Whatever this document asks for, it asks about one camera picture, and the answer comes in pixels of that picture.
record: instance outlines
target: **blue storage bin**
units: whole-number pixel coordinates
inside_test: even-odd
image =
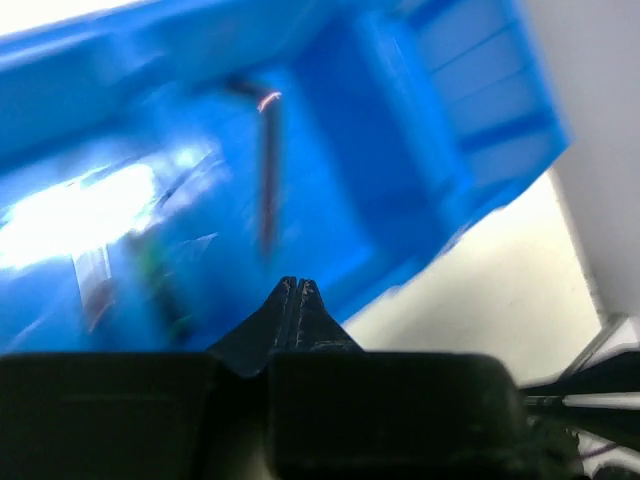
[[[127,7],[5,39],[0,106],[0,351],[202,349],[285,275],[346,320],[566,147],[506,0]]]

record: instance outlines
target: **white floor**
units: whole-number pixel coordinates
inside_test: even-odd
[[[495,355],[518,381],[565,368],[600,322],[550,177],[347,329],[370,349]]]

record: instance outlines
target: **white surface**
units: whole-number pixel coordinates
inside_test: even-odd
[[[20,0],[0,2],[0,35],[60,22],[99,10],[109,10],[139,0]]]
[[[366,348],[489,353],[518,381],[568,366],[600,323],[550,178],[347,330]]]
[[[610,312],[640,314],[640,2],[528,0],[574,143],[558,161]]]
[[[595,362],[620,353],[623,350],[638,348],[638,342],[640,341],[639,334],[640,320],[635,317],[627,319],[620,325],[614,334],[609,337],[602,347],[598,349],[595,355],[591,357],[590,361],[588,361],[585,366],[592,365]],[[640,405],[640,397],[634,394],[591,396],[574,395],[567,397],[565,399],[565,404],[571,404],[572,401],[576,405],[616,405],[634,409],[637,409]],[[580,435],[580,453],[582,455],[596,451],[597,449],[609,444],[610,441],[603,440],[589,434],[583,433]],[[624,448],[617,448],[603,455],[587,459],[584,462],[585,473],[593,476],[595,470],[606,463],[626,465],[630,469],[640,472],[640,455]]]

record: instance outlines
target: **blue plastic crate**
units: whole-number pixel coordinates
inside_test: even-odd
[[[264,116],[231,78],[280,94],[268,254]],[[346,320],[566,147],[506,0],[164,0],[94,14],[6,38],[0,107],[4,351],[200,349],[284,275],[315,279]],[[152,231],[189,312],[180,342],[130,231]],[[87,251],[110,270],[95,328]]]

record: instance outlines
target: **black metal rod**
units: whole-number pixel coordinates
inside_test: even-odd
[[[280,93],[243,80],[232,80],[230,92],[249,97],[264,116],[262,146],[261,243],[265,254],[273,248],[276,233],[278,157],[280,156]]]
[[[523,388],[529,396],[640,392],[640,351],[629,350],[556,382]]]

